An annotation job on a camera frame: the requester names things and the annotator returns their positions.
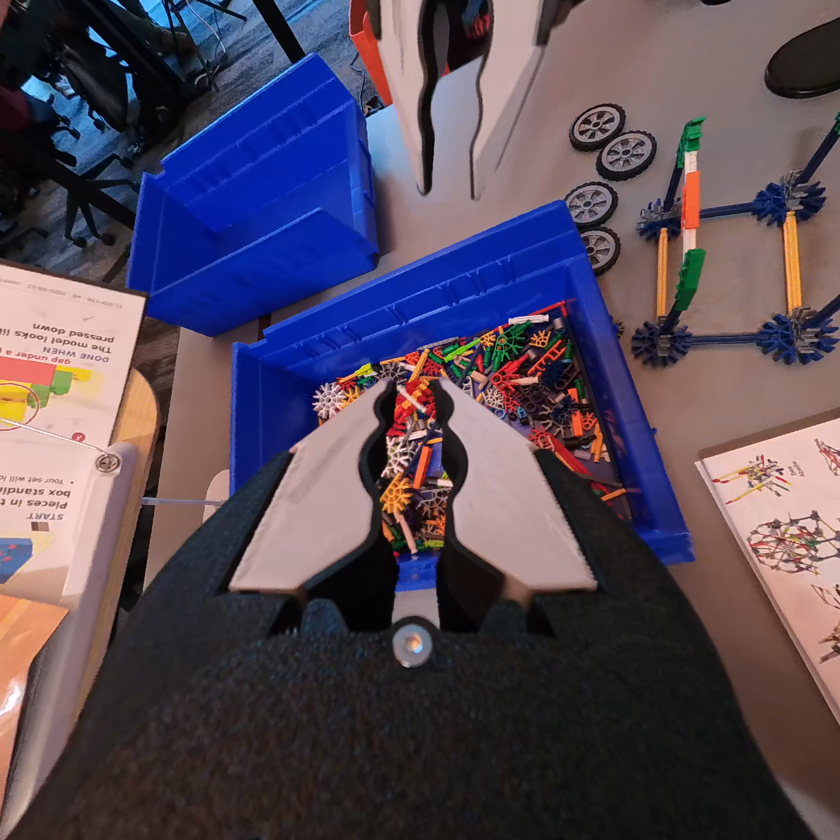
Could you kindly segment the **orange bag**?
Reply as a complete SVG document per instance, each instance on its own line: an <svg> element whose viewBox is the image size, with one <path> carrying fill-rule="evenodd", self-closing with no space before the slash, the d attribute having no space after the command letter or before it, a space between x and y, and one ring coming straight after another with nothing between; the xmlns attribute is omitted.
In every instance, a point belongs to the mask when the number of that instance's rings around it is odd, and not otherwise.
<svg viewBox="0 0 840 840"><path fill-rule="evenodd" d="M391 106L392 96L365 1L350 1L349 33L376 94L386 108Z"/></svg>

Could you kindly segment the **white board holder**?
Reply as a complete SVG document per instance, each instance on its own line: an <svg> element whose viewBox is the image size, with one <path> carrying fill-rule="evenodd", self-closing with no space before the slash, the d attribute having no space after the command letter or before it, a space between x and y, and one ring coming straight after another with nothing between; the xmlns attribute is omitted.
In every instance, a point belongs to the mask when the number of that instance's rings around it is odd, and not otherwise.
<svg viewBox="0 0 840 840"><path fill-rule="evenodd" d="M24 520L2 535L2 832L65 749L117 613L149 449L127 439L91 461L75 521Z"/></svg>

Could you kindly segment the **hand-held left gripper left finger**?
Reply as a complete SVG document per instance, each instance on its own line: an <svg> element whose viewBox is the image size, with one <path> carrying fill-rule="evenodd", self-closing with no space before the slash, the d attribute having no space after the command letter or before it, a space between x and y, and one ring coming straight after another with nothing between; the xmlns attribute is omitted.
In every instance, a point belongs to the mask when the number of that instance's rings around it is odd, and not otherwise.
<svg viewBox="0 0 840 840"><path fill-rule="evenodd" d="M393 610L398 571L376 482L395 403L396 385L384 379L293 446L231 592Z"/></svg>

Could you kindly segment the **white instruction board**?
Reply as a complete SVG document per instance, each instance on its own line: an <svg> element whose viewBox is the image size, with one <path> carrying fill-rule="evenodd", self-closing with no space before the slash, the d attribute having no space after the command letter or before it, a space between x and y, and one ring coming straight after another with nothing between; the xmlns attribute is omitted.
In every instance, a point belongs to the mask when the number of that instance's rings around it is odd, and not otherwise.
<svg viewBox="0 0 840 840"><path fill-rule="evenodd" d="M2 594L59 604L145 301L3 262Z"/></svg>

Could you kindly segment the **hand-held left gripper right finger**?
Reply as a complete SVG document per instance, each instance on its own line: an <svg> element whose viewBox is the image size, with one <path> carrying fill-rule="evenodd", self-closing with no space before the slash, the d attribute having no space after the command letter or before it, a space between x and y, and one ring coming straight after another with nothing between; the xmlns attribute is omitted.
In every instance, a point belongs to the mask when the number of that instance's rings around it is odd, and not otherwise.
<svg viewBox="0 0 840 840"><path fill-rule="evenodd" d="M536 595L595 592L597 582L534 444L450 381L434 383L448 499L444 569L466 611Z"/></svg>

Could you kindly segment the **blue yellow rod model frame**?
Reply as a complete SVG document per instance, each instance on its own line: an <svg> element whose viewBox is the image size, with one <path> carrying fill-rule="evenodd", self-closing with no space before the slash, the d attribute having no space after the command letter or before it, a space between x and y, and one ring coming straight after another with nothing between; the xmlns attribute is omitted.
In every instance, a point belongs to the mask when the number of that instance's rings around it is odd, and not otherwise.
<svg viewBox="0 0 840 840"><path fill-rule="evenodd" d="M776 313L754 332L697 334L682 322L668 322L676 298L681 246L679 216L681 187L677 185L676 155L668 189L663 199L648 204L639 214L636 230L640 238L657 246L656 302L653 321L637 328L631 340L633 357L661 370L681 361L697 347L752 345L772 361L786 365L809 364L823 359L838 345L834 316L839 299L835 296L819 309L807 307L803 299L799 226L815 216L825 204L825 188L812 177L839 139L839 116L803 169L794 170L759 191L752 201L700 208L700 223L712 219L749 215L775 225L782 233L784 268L784 310Z"/></svg>

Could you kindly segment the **pile of colourful construction pieces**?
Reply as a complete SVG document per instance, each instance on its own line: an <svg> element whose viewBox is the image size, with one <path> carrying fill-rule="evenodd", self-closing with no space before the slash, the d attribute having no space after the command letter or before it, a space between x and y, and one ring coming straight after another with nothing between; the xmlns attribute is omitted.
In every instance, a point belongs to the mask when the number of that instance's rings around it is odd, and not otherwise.
<svg viewBox="0 0 840 840"><path fill-rule="evenodd" d="M373 385L395 384L394 421L385 435L385 467L376 486L382 530L397 562L436 558L444 546L453 480L443 465L443 430L432 390L438 381L456 385L478 407L547 450L621 520L631 520L627 490L610 464L565 313L560 303L510 317L484 332L364 363L316 388L311 405L321 426Z"/></svg>

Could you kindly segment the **blue plastic storage bin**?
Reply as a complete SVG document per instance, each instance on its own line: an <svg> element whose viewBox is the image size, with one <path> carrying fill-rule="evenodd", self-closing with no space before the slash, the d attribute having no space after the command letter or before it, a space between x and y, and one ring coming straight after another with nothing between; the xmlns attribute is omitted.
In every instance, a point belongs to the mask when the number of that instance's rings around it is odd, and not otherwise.
<svg viewBox="0 0 840 840"><path fill-rule="evenodd" d="M628 490L632 524L666 565L695 546L601 289L562 202L541 206L299 313L233 347L230 493L317 426L316 388L363 364L487 331L563 302Z"/></svg>
<svg viewBox="0 0 840 840"><path fill-rule="evenodd" d="M379 245L364 115L310 54L144 173L126 286L215 337L366 274Z"/></svg>

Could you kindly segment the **model instruction booklet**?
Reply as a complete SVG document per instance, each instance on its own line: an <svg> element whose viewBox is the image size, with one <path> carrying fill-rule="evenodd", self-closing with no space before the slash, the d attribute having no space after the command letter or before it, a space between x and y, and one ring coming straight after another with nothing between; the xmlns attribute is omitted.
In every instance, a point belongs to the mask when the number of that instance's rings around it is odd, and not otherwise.
<svg viewBox="0 0 840 840"><path fill-rule="evenodd" d="M838 409L706 449L695 465L838 718Z"/></svg>

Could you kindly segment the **black office chair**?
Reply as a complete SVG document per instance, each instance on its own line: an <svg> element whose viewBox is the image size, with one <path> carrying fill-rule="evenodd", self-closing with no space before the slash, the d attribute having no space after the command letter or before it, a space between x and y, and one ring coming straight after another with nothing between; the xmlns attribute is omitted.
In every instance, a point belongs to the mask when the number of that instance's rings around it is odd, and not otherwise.
<svg viewBox="0 0 840 840"><path fill-rule="evenodd" d="M126 186L137 193L139 184L132 176L102 178L114 164L131 172L134 158L128 154L112 152L85 171L75 171L78 158L60 149L56 136L64 133L80 140L81 132L56 110L53 98L39 99L24 90L31 77L54 91L64 78L69 98L87 105L88 117L99 131L128 128L127 72L104 47L79 34L47 36L44 44L26 47L22 36L8 30L2 35L2 216L19 215L25 202L38 194L40 183L49 179L38 166L39 158L63 165L101 192Z"/></svg>

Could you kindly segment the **green white orange rod strip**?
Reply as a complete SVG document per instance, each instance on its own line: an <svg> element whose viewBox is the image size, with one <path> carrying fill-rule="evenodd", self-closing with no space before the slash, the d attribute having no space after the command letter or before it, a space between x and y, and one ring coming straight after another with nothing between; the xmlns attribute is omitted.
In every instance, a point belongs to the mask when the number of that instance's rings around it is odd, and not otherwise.
<svg viewBox="0 0 840 840"><path fill-rule="evenodd" d="M681 187L679 238L681 263L675 291L675 301L668 313L668 323L675 324L685 312L700 283L707 252L698 246L700 227L700 169L698 154L706 117L686 123L679 138L676 155L677 185Z"/></svg>

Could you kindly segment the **grey wheel black tyre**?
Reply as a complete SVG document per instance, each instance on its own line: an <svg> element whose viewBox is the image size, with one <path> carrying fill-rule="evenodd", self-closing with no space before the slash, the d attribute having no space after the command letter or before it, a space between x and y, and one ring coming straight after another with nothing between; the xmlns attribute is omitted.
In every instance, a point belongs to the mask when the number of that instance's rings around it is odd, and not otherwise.
<svg viewBox="0 0 840 840"><path fill-rule="evenodd" d="M623 131L626 117L625 109L615 103L599 103L587 108L570 126L572 148L582 152L602 149Z"/></svg>
<svg viewBox="0 0 840 840"><path fill-rule="evenodd" d="M595 226L580 231L586 254L596 277L614 267L621 255L622 242L607 226Z"/></svg>
<svg viewBox="0 0 840 840"><path fill-rule="evenodd" d="M642 130L626 131L600 149L595 162L599 176L609 182L625 182L643 174L658 150L655 136Z"/></svg>
<svg viewBox="0 0 840 840"><path fill-rule="evenodd" d="M609 184L600 181L586 182L572 188L564 197L574 225L586 230L605 225L614 215L618 194Z"/></svg>

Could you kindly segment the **black oval base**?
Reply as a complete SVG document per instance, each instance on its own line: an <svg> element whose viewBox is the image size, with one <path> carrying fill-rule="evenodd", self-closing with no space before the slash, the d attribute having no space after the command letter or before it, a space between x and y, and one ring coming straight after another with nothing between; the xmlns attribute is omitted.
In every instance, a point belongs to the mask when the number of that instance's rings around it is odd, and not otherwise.
<svg viewBox="0 0 840 840"><path fill-rule="evenodd" d="M816 98L839 89L839 18L795 36L771 57L764 84L790 99Z"/></svg>

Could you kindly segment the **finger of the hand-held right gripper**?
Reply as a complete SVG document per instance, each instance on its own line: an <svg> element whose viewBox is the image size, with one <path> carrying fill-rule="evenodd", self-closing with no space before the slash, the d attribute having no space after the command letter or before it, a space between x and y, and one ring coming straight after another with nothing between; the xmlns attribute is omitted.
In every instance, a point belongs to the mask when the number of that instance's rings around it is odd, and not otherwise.
<svg viewBox="0 0 840 840"><path fill-rule="evenodd" d="M479 117L469 149L470 193L479 199L497 170L550 36L550 4L490 2L491 27L476 82Z"/></svg>
<svg viewBox="0 0 840 840"><path fill-rule="evenodd" d="M432 189L436 1L373 1L373 34L421 195Z"/></svg>

